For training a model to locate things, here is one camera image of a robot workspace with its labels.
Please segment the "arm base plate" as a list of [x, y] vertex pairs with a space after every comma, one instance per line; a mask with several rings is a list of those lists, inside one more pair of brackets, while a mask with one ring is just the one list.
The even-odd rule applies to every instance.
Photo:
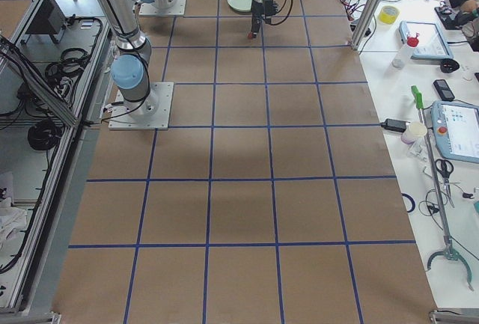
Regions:
[[123, 102], [112, 110], [113, 119], [109, 121], [110, 130], [167, 130], [174, 94], [173, 82], [151, 82], [150, 94], [143, 103], [124, 101], [117, 90], [116, 101]]
[[140, 0], [139, 16], [183, 16], [186, 0]]

